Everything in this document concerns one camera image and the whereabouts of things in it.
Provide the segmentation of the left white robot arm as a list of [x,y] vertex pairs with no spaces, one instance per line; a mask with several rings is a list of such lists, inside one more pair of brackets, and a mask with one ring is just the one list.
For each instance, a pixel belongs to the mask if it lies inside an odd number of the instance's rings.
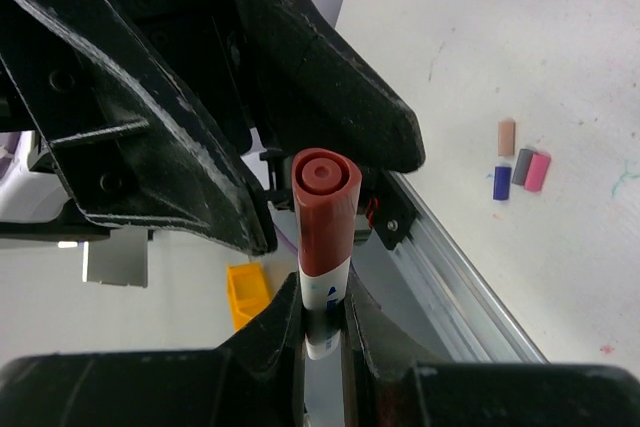
[[415,113],[311,0],[1,0],[1,234],[186,231],[263,255],[255,141],[412,172]]

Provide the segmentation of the grey pen cap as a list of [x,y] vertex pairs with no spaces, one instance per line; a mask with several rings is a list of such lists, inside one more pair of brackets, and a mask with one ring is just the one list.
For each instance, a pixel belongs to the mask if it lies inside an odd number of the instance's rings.
[[514,185],[523,186],[525,184],[531,161],[536,152],[529,148],[522,148],[517,156],[515,167],[512,172],[511,182]]

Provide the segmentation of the blue pen cap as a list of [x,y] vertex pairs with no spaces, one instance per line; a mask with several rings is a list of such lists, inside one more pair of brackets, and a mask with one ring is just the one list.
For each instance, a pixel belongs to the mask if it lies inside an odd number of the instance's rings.
[[507,201],[510,196],[512,168],[510,166],[496,166],[493,176],[493,199]]

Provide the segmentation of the brown capped pen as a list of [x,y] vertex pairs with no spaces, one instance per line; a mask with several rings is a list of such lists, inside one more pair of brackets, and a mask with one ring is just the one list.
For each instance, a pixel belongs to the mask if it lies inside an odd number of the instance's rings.
[[294,158],[299,280],[312,360],[339,344],[339,307],[346,296],[361,183],[356,164],[333,151],[310,148]]

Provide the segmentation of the pink pen cap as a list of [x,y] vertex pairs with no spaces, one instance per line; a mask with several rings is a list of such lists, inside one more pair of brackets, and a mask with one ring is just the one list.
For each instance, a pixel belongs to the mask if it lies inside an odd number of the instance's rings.
[[539,192],[542,189],[550,163],[551,158],[547,155],[535,153],[531,157],[524,182],[524,189],[526,191]]

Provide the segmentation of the peach pen cap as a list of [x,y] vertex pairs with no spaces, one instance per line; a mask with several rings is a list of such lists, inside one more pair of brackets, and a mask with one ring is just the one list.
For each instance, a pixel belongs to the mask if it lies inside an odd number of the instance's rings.
[[498,123],[498,155],[511,157],[515,151],[516,122],[505,119]]

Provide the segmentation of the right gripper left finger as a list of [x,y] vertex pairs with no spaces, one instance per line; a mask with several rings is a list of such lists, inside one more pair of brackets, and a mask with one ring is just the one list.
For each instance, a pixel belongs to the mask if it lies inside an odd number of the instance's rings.
[[301,426],[304,417],[303,312],[299,276],[289,274],[271,303],[227,340],[216,426]]

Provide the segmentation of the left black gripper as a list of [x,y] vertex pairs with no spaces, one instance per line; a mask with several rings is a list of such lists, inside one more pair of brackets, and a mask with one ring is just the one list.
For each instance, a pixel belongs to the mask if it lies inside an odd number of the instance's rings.
[[274,251],[238,154],[250,129],[279,146],[242,20],[236,0],[2,1],[2,67],[88,221]]

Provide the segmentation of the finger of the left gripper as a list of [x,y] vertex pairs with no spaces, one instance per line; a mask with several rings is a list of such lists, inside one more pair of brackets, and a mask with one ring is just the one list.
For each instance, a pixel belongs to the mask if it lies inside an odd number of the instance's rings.
[[262,97],[267,145],[321,147],[371,168],[409,173],[426,153],[404,100],[323,18],[312,0],[233,0]]

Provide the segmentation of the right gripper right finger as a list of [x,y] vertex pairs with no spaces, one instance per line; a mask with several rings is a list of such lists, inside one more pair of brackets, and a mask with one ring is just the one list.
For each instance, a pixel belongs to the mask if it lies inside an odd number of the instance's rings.
[[427,426],[417,368],[440,357],[377,305],[354,270],[342,311],[342,384],[347,426]]

